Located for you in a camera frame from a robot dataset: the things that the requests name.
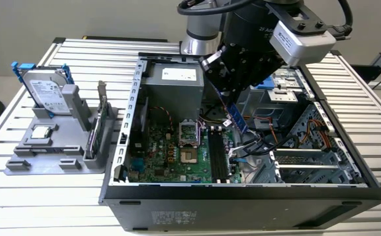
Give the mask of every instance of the wire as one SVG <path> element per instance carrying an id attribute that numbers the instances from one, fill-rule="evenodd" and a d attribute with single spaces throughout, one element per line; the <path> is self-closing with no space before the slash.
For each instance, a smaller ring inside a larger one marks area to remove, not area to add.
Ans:
<path id="1" fill-rule="evenodd" d="M 152 110 L 152 109 L 160 109 L 160 110 L 162 110 L 162 111 L 166 113 L 166 115 L 168 115 L 168 117 L 169 117 L 169 128 L 170 128 L 170 130 L 173 130 L 173 128 L 172 128 L 172 118 L 170 118 L 170 114 L 169 114 L 168 110 L 165 110 L 164 107 L 152 107 L 152 108 L 149 108 L 149 109 L 150 109 L 150 110 Z"/>
<path id="2" fill-rule="evenodd" d="M 188 4 L 189 0 L 184 0 L 177 6 L 177 12 L 180 15 L 185 15 L 185 16 L 206 16 L 206 15 L 222 14 L 222 13 L 240 9 L 241 7 L 246 6 L 254 1 L 257 0 L 241 0 L 237 3 L 220 6 L 216 8 L 188 9 L 193 7 L 193 5 Z"/>
<path id="3" fill-rule="evenodd" d="M 316 125 L 317 125 L 317 126 L 318 126 L 318 125 L 320 125 L 320 126 L 325 126 L 324 123 L 322 123 L 320 120 L 313 119 L 313 121 L 316 122 Z M 321 139 L 322 139 L 322 141 L 324 141 L 326 147 L 330 148 L 332 145 L 330 145 L 330 141 L 329 141 L 329 138 L 328 138 L 326 134 L 324 133 L 324 131 L 318 131 L 318 134 L 320 134 L 320 136 L 321 136 Z"/>
<path id="4" fill-rule="evenodd" d="M 372 89 L 374 89 L 381 84 L 381 81 L 373 86 Z"/>
<path id="5" fill-rule="evenodd" d="M 273 131 L 273 119 L 272 117 L 253 117 L 254 119 L 266 119 L 269 120 L 269 128 L 270 128 L 270 133 L 272 133 L 272 136 L 273 136 L 273 139 L 274 139 L 274 142 L 277 142 L 277 138 L 276 138 L 276 134 L 274 134 L 274 131 Z"/>
<path id="6" fill-rule="evenodd" d="M 198 118 L 202 119 L 205 122 L 210 122 L 210 123 L 214 123 L 214 124 L 222 124 L 221 120 L 210 119 L 210 118 L 205 117 L 204 115 L 198 115 Z"/>
<path id="7" fill-rule="evenodd" d="M 252 155 L 252 156 L 262 156 L 262 155 L 266 155 L 273 149 L 280 148 L 280 147 L 285 144 L 285 142 L 289 141 L 290 139 L 294 140 L 294 142 L 296 142 L 294 148 L 297 148 L 298 142 L 300 142 L 300 140 L 298 140 L 298 138 L 297 138 L 297 135 L 289 135 L 289 136 L 286 136 L 276 145 L 273 145 L 272 147 L 269 147 L 266 150 L 262 150 L 262 151 L 258 151 L 258 152 L 250 151 L 250 152 L 248 152 L 246 155 L 244 155 L 244 156 L 241 156 L 241 157 L 238 157 L 238 158 L 246 158 L 246 157 L 250 156 L 250 155 Z"/>
<path id="8" fill-rule="evenodd" d="M 342 13 L 345 15 L 345 25 L 352 27 L 353 24 L 353 15 L 352 15 L 352 10 L 349 7 L 349 3 L 346 0 L 338 0 L 341 9 L 342 9 Z"/>
<path id="9" fill-rule="evenodd" d="M 310 133 L 309 125 L 310 125 L 310 123 L 313 123 L 317 127 L 318 127 L 318 126 L 325 126 L 321 121 L 318 121 L 318 120 L 316 120 L 316 119 L 309 119 L 309 120 L 308 120 L 308 123 L 306 123 L 305 136 L 304 136 L 304 138 L 302 138 L 300 144 L 302 144 L 302 143 L 305 142 L 305 140 L 306 140 L 306 138 L 308 138 L 308 136 L 309 136 L 309 133 Z M 330 148 L 332 145 L 330 145 L 330 141 L 329 141 L 329 139 L 328 139 L 328 136 L 325 135 L 325 133 L 324 133 L 322 131 L 318 131 L 318 134 L 320 134 L 321 139 L 322 139 L 322 141 L 324 141 L 324 143 L 325 143 L 325 146 L 326 146 L 328 148 Z"/>
<path id="10" fill-rule="evenodd" d="M 254 171 L 257 171 L 258 168 L 260 168 L 260 167 L 257 167 L 254 170 L 252 170 L 252 171 L 248 173 L 248 175 L 246 175 L 245 178 L 244 178 L 244 183 L 245 183 L 245 181 L 248 180 L 248 177 L 250 176 L 250 174 L 252 174 Z"/>

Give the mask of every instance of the black cable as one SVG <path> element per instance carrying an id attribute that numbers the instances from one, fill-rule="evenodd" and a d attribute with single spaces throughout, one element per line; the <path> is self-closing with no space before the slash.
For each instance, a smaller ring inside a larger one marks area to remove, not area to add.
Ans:
<path id="1" fill-rule="evenodd" d="M 381 84 L 381 81 L 376 84 L 376 86 L 373 86 L 373 88 L 372 88 L 372 89 L 374 89 L 380 84 Z"/>
<path id="2" fill-rule="evenodd" d="M 222 14 L 230 11 L 234 11 L 240 9 L 241 7 L 246 6 L 252 2 L 257 0 L 241 0 L 237 3 L 233 3 L 230 5 L 220 6 L 216 8 L 206 8 L 206 9 L 188 9 L 189 6 L 186 4 L 186 1 L 184 0 L 178 6 L 177 6 L 177 12 L 180 15 L 185 16 L 206 16 L 206 15 L 214 15 L 214 14 Z"/>
<path id="3" fill-rule="evenodd" d="M 290 139 L 294 140 L 294 142 L 296 142 L 294 148 L 297 148 L 298 143 L 300 143 L 300 139 L 298 139 L 297 135 L 289 135 L 289 136 L 286 136 L 276 145 L 273 145 L 272 147 L 269 147 L 266 150 L 262 150 L 262 151 L 258 151 L 258 152 L 252 151 L 252 152 L 249 152 L 246 155 L 244 155 L 244 156 L 241 156 L 241 157 L 238 157 L 238 158 L 246 158 L 246 157 L 250 156 L 250 155 L 252 155 L 252 156 L 262 156 L 262 155 L 266 155 L 273 149 L 280 148 L 280 147 L 285 144 L 285 142 L 286 142 L 288 140 L 290 140 Z"/>
<path id="4" fill-rule="evenodd" d="M 352 27 L 353 24 L 353 15 L 352 15 L 352 10 L 349 7 L 349 3 L 346 0 L 338 0 L 341 9 L 342 9 L 342 13 L 345 15 L 345 25 Z"/>

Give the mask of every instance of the label sticker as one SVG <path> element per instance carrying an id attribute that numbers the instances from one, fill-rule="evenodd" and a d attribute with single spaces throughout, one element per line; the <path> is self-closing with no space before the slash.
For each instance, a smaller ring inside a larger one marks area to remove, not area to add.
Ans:
<path id="1" fill-rule="evenodd" d="M 196 69 L 164 68 L 161 79 L 196 81 Z"/>
<path id="2" fill-rule="evenodd" d="M 32 152 L 46 152 L 45 149 L 32 149 Z"/>
<path id="3" fill-rule="evenodd" d="M 193 225 L 197 211 L 152 211 L 154 225 Z"/>
<path id="4" fill-rule="evenodd" d="M 232 121 L 230 121 L 230 120 L 226 120 L 226 121 L 224 121 L 224 123 L 222 123 L 222 125 L 224 125 L 225 127 L 228 127 L 230 124 L 232 124 Z"/>
<path id="5" fill-rule="evenodd" d="M 41 104 L 48 111 L 54 114 L 69 113 L 69 108 L 57 83 L 49 80 L 30 80 L 30 85 Z"/>

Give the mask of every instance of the metal slat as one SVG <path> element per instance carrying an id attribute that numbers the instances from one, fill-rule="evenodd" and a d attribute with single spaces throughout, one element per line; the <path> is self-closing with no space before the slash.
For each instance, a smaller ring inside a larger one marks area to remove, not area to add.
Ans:
<path id="1" fill-rule="evenodd" d="M 358 145 L 380 144 L 381 145 L 381 135 L 350 134 L 349 137 L 352 141 L 354 142 L 354 144 L 358 144 Z"/>
<path id="2" fill-rule="evenodd" d="M 361 105 L 361 106 L 369 106 L 373 105 L 374 103 L 372 101 L 352 101 L 352 100 L 344 100 L 344 101 L 336 101 L 336 100 L 329 100 L 328 103 L 330 105 Z"/>
<path id="3" fill-rule="evenodd" d="M 308 69 L 338 69 L 338 70 L 344 70 L 342 66 L 338 63 L 325 63 L 324 61 L 321 61 L 321 63 L 308 64 L 306 68 Z"/>
<path id="4" fill-rule="evenodd" d="M 352 110 L 352 112 L 358 113 L 357 110 L 374 110 L 374 112 L 381 113 L 378 107 L 376 106 L 349 106 L 349 105 L 330 105 L 333 109 Z"/>
<path id="5" fill-rule="evenodd" d="M 360 118 L 360 119 L 381 119 L 381 115 L 365 115 L 361 114 L 358 116 L 357 114 L 337 114 L 338 118 Z"/>
<path id="6" fill-rule="evenodd" d="M 116 68 L 134 68 L 136 62 L 125 61 L 104 61 L 104 60 L 73 60 L 73 59 L 53 59 L 52 66 L 92 66 L 92 67 L 116 67 Z"/>
<path id="7" fill-rule="evenodd" d="M 369 128 L 369 129 L 381 129 L 381 124 L 344 124 L 346 129 L 349 128 Z"/>
<path id="8" fill-rule="evenodd" d="M 381 157 L 381 146 L 357 146 L 362 157 Z"/>
<path id="9" fill-rule="evenodd" d="M 53 59 L 137 61 L 137 56 L 56 53 Z"/>
<path id="10" fill-rule="evenodd" d="M 340 118 L 338 121 L 344 124 L 344 123 L 361 123 L 364 125 L 366 125 L 368 123 L 381 123 L 381 119 L 345 119 L 345 118 Z"/>
<path id="11" fill-rule="evenodd" d="M 354 110 L 354 109 L 334 109 L 337 114 L 381 114 L 380 110 Z"/>
<path id="12" fill-rule="evenodd" d="M 332 92 L 332 93 L 346 93 L 346 94 L 352 94 L 352 93 L 365 94 L 362 90 L 321 89 L 321 91 L 322 91 L 324 94 L 328 93 L 328 92 Z"/>
<path id="13" fill-rule="evenodd" d="M 342 75 L 349 76 L 345 70 L 326 70 L 326 69 L 309 69 L 310 74 L 314 75 Z"/>
<path id="14" fill-rule="evenodd" d="M 352 134 L 361 134 L 361 135 L 381 134 L 381 129 L 345 128 L 345 131 L 348 132 L 349 135 Z"/>
<path id="15" fill-rule="evenodd" d="M 368 97 L 364 93 L 344 93 L 344 92 L 325 92 L 324 95 L 326 96 L 340 96 L 344 99 L 350 99 L 353 97 Z"/>
<path id="16" fill-rule="evenodd" d="M 326 96 L 328 101 L 344 101 L 346 100 L 342 96 Z M 352 97 L 349 98 L 350 101 L 362 101 L 362 102 L 372 102 L 372 100 L 368 97 Z"/>

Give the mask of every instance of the circuit board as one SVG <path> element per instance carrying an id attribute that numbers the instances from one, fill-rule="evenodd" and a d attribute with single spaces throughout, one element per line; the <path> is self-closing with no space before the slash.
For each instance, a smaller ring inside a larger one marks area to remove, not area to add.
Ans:
<path id="1" fill-rule="evenodd" d="M 166 135 L 168 132 L 170 131 L 166 126 L 150 126 L 142 168 L 140 171 L 130 171 L 129 180 L 132 182 L 212 183 L 208 130 L 201 130 L 197 148 L 180 147 L 177 130 Z M 233 146 L 230 130 L 224 130 L 222 140 L 226 153 L 229 146 Z M 229 178 L 229 181 L 241 182 L 240 171 Z"/>

